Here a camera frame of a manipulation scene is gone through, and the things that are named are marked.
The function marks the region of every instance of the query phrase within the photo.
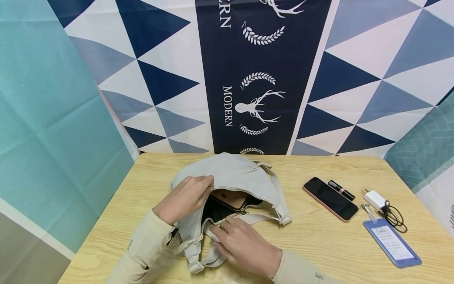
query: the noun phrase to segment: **lipstick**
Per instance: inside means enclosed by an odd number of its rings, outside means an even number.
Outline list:
[[[328,182],[328,185],[332,188],[334,188],[334,190],[338,191],[340,194],[342,194],[343,196],[345,196],[348,200],[350,201],[353,201],[355,199],[355,196],[353,194],[351,194],[350,192],[348,192],[346,189],[344,189],[342,186],[340,186],[338,183],[336,183],[335,181],[333,180],[330,180]]]

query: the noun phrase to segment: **beige sleeve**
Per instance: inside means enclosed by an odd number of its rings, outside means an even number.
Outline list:
[[[275,284],[340,284],[340,281],[322,273],[302,256],[282,250],[282,259]]]
[[[139,284],[161,255],[174,227],[152,210],[137,225],[128,249],[112,269],[107,284]]]

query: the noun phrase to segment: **drawstring cord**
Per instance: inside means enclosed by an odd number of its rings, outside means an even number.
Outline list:
[[[202,240],[203,240],[203,233],[196,238],[182,242],[176,249],[173,250],[173,254],[174,255],[180,254],[185,249],[187,249],[191,244],[201,242]]]

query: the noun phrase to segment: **phone screen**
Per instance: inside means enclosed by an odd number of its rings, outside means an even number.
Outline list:
[[[356,205],[319,178],[311,179],[304,187],[344,220],[350,220],[358,211]]]

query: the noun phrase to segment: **antlers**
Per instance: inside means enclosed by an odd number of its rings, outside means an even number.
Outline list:
[[[276,3],[274,3],[274,0],[259,0],[262,4],[268,4],[270,5],[271,7],[273,7],[273,10],[276,12],[277,16],[279,18],[285,18],[284,16],[281,15],[282,14],[292,14],[292,15],[296,15],[296,14],[299,14],[301,12],[304,12],[304,10],[301,10],[301,11],[297,11],[295,12],[296,9],[298,9],[301,5],[303,5],[304,2],[306,2],[307,0],[304,0],[303,2],[301,2],[300,4],[296,5],[295,7],[291,8],[291,9],[288,9],[288,10],[283,10],[283,9],[279,9],[278,8],[278,5],[276,5]]]
[[[285,94],[285,92],[281,92],[281,91],[278,91],[278,92],[273,92],[273,90],[268,90],[266,91],[266,93],[264,93],[261,97],[259,97],[257,99],[257,101],[255,102],[256,105],[259,105],[259,103],[262,101],[262,99],[264,99],[266,96],[268,95],[277,95],[277,96],[280,96],[281,98],[284,98],[284,96],[281,95],[281,93]],[[268,124],[268,122],[279,122],[277,119],[280,118],[279,117],[276,117],[276,118],[273,118],[271,120],[264,120],[261,116],[260,116],[260,113],[263,112],[263,110],[256,110],[256,113],[255,113],[255,117],[260,119],[261,122],[265,123],[265,124]]]

